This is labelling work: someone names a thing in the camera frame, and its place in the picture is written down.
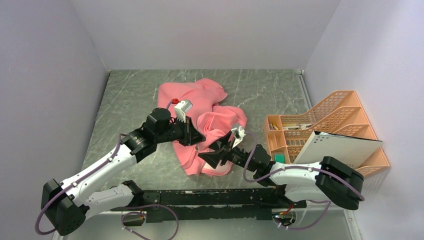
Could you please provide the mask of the pink zip-up jacket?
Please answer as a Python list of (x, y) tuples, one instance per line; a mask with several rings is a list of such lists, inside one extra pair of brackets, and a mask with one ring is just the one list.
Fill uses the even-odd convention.
[(224, 137), (233, 125), (247, 125), (248, 118), (241, 108), (220, 105), (227, 95), (219, 83), (208, 78), (186, 83), (166, 82), (158, 88), (159, 108), (165, 108), (172, 99), (192, 103), (187, 115), (191, 117), (194, 127), (205, 136), (204, 142), (193, 146), (183, 146), (177, 141), (172, 143), (180, 166), (188, 176), (224, 176), (231, 171), (231, 162), (212, 168), (198, 156), (199, 153), (210, 152), (209, 146)]

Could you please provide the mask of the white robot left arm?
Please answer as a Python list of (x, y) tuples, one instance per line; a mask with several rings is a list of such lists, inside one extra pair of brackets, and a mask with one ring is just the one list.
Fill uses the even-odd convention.
[(168, 109), (155, 108), (141, 127), (119, 134), (116, 146), (104, 157), (72, 177), (63, 181), (51, 179), (44, 184), (36, 232), (44, 234), (39, 227), (42, 216), (48, 218), (54, 232), (66, 236), (103, 211), (121, 207), (137, 210), (152, 205), (154, 199), (144, 199), (143, 190), (132, 180), (110, 190), (98, 189), (113, 175), (154, 153), (158, 144), (177, 141), (186, 147), (205, 139), (189, 116), (174, 118)]

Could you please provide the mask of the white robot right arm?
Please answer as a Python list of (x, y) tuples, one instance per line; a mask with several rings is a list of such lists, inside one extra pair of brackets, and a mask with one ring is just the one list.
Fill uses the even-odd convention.
[(238, 147), (239, 138), (239, 134), (228, 132), (209, 146), (210, 151), (198, 156), (214, 169), (228, 162), (242, 167), (242, 177), (248, 183), (281, 187), (274, 199), (282, 208), (302, 201), (329, 201), (346, 210), (357, 210), (365, 200), (364, 177), (334, 157), (306, 164), (281, 163), (273, 161), (261, 144), (256, 143), (251, 151)]

